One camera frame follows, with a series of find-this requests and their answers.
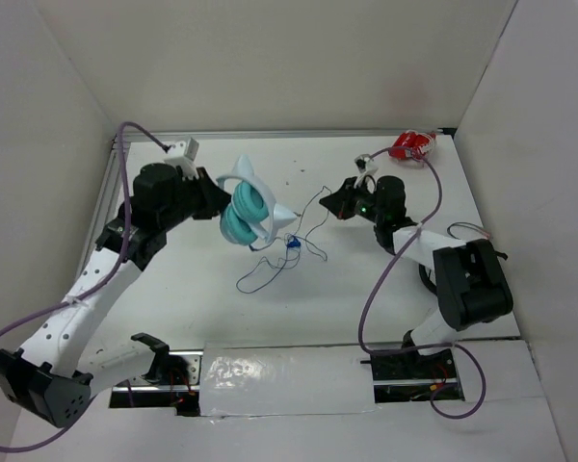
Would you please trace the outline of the teal cat-ear headphones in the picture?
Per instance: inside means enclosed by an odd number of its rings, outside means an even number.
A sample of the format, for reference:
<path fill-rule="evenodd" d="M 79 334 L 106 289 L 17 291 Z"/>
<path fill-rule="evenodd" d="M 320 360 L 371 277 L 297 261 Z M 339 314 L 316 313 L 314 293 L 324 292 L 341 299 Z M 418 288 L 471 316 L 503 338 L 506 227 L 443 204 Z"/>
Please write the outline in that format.
<path fill-rule="evenodd" d="M 279 230 L 297 219 L 292 210 L 276 201 L 270 187 L 255 174 L 247 155 L 241 155 L 229 173 L 217 178 L 223 191 L 228 180 L 235 180 L 237 185 L 222 212 L 220 229 L 230 243 L 249 246 L 262 241 L 269 245 Z"/>

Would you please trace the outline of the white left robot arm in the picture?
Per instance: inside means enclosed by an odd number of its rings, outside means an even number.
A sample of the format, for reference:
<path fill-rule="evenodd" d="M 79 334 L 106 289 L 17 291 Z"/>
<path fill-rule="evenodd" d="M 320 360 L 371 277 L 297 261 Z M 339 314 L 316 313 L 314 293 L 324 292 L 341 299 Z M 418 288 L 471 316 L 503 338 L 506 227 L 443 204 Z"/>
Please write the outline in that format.
<path fill-rule="evenodd" d="M 103 347 L 90 356 L 84 351 L 120 296 L 166 245 L 168 233 L 189 218 L 217 217 L 229 202 L 229 193 L 202 167 L 189 178 L 181 167 L 144 166 L 58 310 L 17 350 L 0 350 L 5 396 L 66 428 L 105 389 L 136 376 L 150 384 L 167 379 L 170 348 L 144 332 L 115 349 Z"/>

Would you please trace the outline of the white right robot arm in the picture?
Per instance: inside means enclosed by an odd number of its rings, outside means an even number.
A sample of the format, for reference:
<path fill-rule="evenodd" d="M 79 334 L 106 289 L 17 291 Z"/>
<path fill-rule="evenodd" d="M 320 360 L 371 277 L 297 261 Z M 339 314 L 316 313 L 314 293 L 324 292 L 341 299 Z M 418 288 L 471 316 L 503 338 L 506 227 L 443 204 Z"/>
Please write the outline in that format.
<path fill-rule="evenodd" d="M 464 241 L 426 230 L 424 220 L 416 222 L 407 214 L 400 178 L 383 176 L 372 190 L 356 181 L 345 179 L 338 191 L 319 203 L 340 220 L 370 221 L 378 244 L 392 256 L 360 315 L 358 342 L 373 356 L 402 354 L 405 373 L 424 376 L 434 366 L 434 354 L 451 348 L 461 332 L 512 311 L 512 292 L 499 262 L 503 255 L 487 239 Z M 372 350 L 364 342 L 366 317 L 382 282 L 401 259 L 416 263 L 423 274 L 434 274 L 437 307 L 406 333 L 401 348 Z"/>

